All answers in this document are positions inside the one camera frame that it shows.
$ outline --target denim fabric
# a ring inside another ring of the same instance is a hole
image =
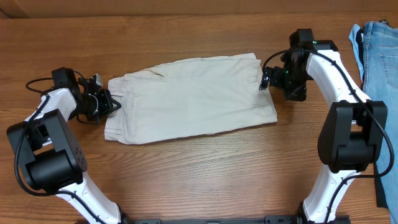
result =
[[[398,29],[379,22],[368,22],[364,28],[363,91],[374,101],[387,105],[386,133],[395,154],[395,164],[381,182],[386,195],[392,224],[398,224]],[[383,172],[389,164],[389,151],[383,141],[376,165]]]
[[[353,28],[351,29],[351,32],[349,33],[348,38],[353,45],[355,60],[356,60],[356,63],[358,64],[359,72],[361,74],[361,79],[363,80],[363,64],[361,62],[361,59],[359,58],[359,46],[358,46],[358,42],[356,41],[358,31],[360,31],[360,30],[361,30],[361,28],[357,24],[354,24]]]

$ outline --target beige shorts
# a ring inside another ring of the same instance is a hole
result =
[[[268,90],[259,91],[254,54],[191,58],[109,81],[122,108],[106,121],[105,139],[145,144],[277,121]]]

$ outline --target wooden table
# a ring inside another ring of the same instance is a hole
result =
[[[82,219],[56,197],[37,198],[19,188],[6,129],[28,117],[39,95],[29,80],[50,77],[59,67],[104,82],[165,62],[254,52],[265,60],[289,47],[297,28],[331,39],[359,82],[348,35],[354,23],[398,16],[383,12],[336,14],[241,14],[0,20],[0,223],[73,223]],[[34,87],[47,89],[52,84]],[[285,101],[272,89],[278,123],[214,136],[144,146],[104,140],[97,127],[69,122],[97,186],[132,218],[238,218],[294,214],[311,191],[320,168],[317,139],[328,108],[314,82],[303,103]],[[373,172],[369,166],[366,173]],[[389,223],[376,207],[373,180],[355,180],[339,214],[353,223]]]

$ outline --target black cable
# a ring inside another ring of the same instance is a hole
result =
[[[35,79],[35,80],[32,80],[32,81],[27,82],[26,85],[25,85],[25,87],[26,87],[28,90],[30,90],[30,91],[43,94],[44,91],[40,91],[40,90],[33,89],[33,88],[29,87],[29,85],[32,84],[32,83],[39,82],[39,81],[44,81],[44,80],[52,80],[52,78],[38,78],[38,79]]]
[[[17,179],[18,184],[20,185],[20,187],[21,187],[23,190],[25,190],[25,192],[27,192],[28,194],[33,195],[33,196],[46,197],[46,196],[51,196],[51,195],[56,195],[56,194],[66,194],[66,195],[71,196],[72,199],[76,199],[76,200],[81,204],[81,206],[83,206],[83,207],[86,209],[86,211],[96,220],[96,222],[98,222],[98,223],[100,223],[100,224],[105,224],[105,222],[102,221],[101,219],[99,219],[99,218],[90,210],[90,208],[87,206],[87,204],[86,204],[84,201],[82,201],[75,193],[67,192],[67,191],[64,191],[64,190],[63,190],[63,191],[59,191],[59,190],[58,190],[58,191],[56,191],[54,194],[41,193],[41,192],[34,192],[33,190],[29,189],[29,188],[23,183],[23,181],[22,181],[22,179],[21,179],[21,175],[20,175],[20,173],[19,173],[18,165],[19,165],[19,154],[21,153],[21,148],[22,148],[22,143],[23,143],[23,141],[24,141],[24,137],[25,137],[25,135],[26,135],[26,132],[27,132],[27,130],[28,130],[30,124],[31,124],[31,123],[33,122],[33,120],[37,117],[37,115],[39,115],[39,114],[41,113],[41,111],[43,110],[43,108],[44,108],[45,105],[49,102],[49,99],[50,99],[50,96],[47,94],[47,92],[48,92],[49,90],[40,91],[40,90],[31,89],[31,88],[29,88],[29,84],[31,84],[31,83],[33,83],[33,82],[38,82],[38,81],[41,81],[41,80],[49,80],[49,79],[52,79],[52,78],[40,78],[40,79],[37,79],[37,80],[32,80],[32,81],[30,81],[30,82],[28,82],[28,83],[26,84],[26,88],[27,88],[28,90],[31,90],[31,91],[34,91],[34,92],[36,92],[36,93],[40,93],[40,94],[42,94],[42,95],[45,95],[45,100],[44,100],[44,102],[39,106],[39,108],[37,108],[36,112],[29,118],[28,122],[26,122],[26,124],[24,125],[24,129],[22,130],[21,136],[20,136],[20,138],[19,138],[19,140],[18,140],[17,148],[16,148],[16,152],[15,152],[15,158],[14,158],[14,172],[15,172],[16,179]]]
[[[36,110],[36,112],[29,118],[28,122],[25,124],[24,126],[24,130],[22,131],[21,136],[19,137],[18,143],[17,143],[17,148],[15,151],[15,158],[14,158],[14,172],[15,172],[15,176],[17,178],[18,184],[20,185],[20,187],[22,189],[24,189],[28,194],[31,194],[33,196],[38,196],[38,197],[44,197],[44,196],[50,196],[50,194],[48,193],[40,193],[40,192],[34,192],[31,189],[27,188],[25,186],[25,184],[22,182],[21,179],[21,175],[19,174],[19,169],[18,169],[18,165],[19,165],[19,154],[21,152],[21,147],[22,147],[22,143],[24,141],[24,137],[26,135],[26,131],[29,128],[29,125],[33,122],[33,120],[35,119],[35,117],[37,115],[40,114],[40,112],[42,111],[42,109],[44,108],[44,106],[47,104],[47,102],[49,102],[50,96],[46,95],[45,96],[45,100],[44,102],[39,106],[39,108]]]
[[[86,80],[85,77],[84,77],[80,72],[75,71],[75,70],[74,70],[73,72],[75,72],[76,74],[78,74],[83,80]]]
[[[80,123],[82,123],[82,124],[94,124],[94,125],[99,125],[100,124],[100,121],[99,120],[97,120],[97,122],[88,122],[88,121],[82,121],[80,118],[79,118],[79,115],[78,114],[76,114],[76,120],[78,121],[78,122],[80,122]]]
[[[354,88],[351,86],[351,83],[349,82],[347,76],[345,75],[344,71],[341,69],[341,67],[336,63],[336,61],[332,60],[331,58],[327,57],[326,55],[323,55],[321,53],[318,53],[315,50],[305,50],[305,49],[288,49],[288,50],[283,50],[280,52],[277,52],[273,55],[271,55],[265,62],[264,65],[262,66],[262,71],[264,72],[265,67],[267,65],[267,63],[273,59],[275,56],[284,54],[284,53],[288,53],[288,52],[305,52],[305,53],[310,53],[310,54],[315,54],[317,56],[320,56],[322,58],[324,58],[325,60],[327,60],[328,62],[330,62],[333,66],[335,66],[337,68],[337,70],[340,72],[341,76],[343,77],[345,83],[347,84],[348,89],[350,90],[351,94],[354,96],[354,98],[358,101],[358,103],[365,109],[367,115],[372,119],[372,122],[374,122],[374,124],[377,126],[377,128],[380,130],[380,132],[382,133],[384,139],[386,140],[388,149],[389,149],[389,153],[390,153],[390,161],[389,161],[389,165],[387,167],[387,169],[385,169],[384,172],[380,173],[380,174],[376,174],[376,175],[352,175],[351,177],[347,177],[345,179],[343,179],[340,183],[340,185],[337,187],[337,189],[335,190],[335,193],[333,194],[330,203],[329,203],[329,207],[328,207],[328,211],[326,213],[326,217],[324,220],[324,224],[328,223],[328,219],[330,216],[330,212],[331,212],[331,207],[333,205],[333,202],[335,201],[338,192],[340,191],[340,189],[343,187],[343,185],[345,185],[347,183],[348,180],[354,179],[354,178],[375,178],[375,177],[383,177],[386,174],[388,174],[390,172],[390,170],[392,169],[392,166],[394,165],[394,150],[392,148],[392,144],[391,141],[386,133],[386,131],[383,129],[383,127],[379,124],[379,122],[377,121],[377,119],[374,117],[372,111],[364,104],[364,102],[362,102],[362,100],[359,98],[359,96],[356,94]]]
[[[95,219],[96,222],[99,222],[100,224],[105,224],[105,222],[102,221],[100,218],[98,218],[90,210],[90,208],[86,205],[86,203],[84,201],[82,201],[79,197],[77,197],[76,194],[74,194],[72,192],[64,191],[64,190],[61,190],[61,191],[58,190],[55,194],[66,194],[66,195],[69,195],[72,199],[76,199],[81,204],[81,206],[83,206],[86,209],[86,211]]]

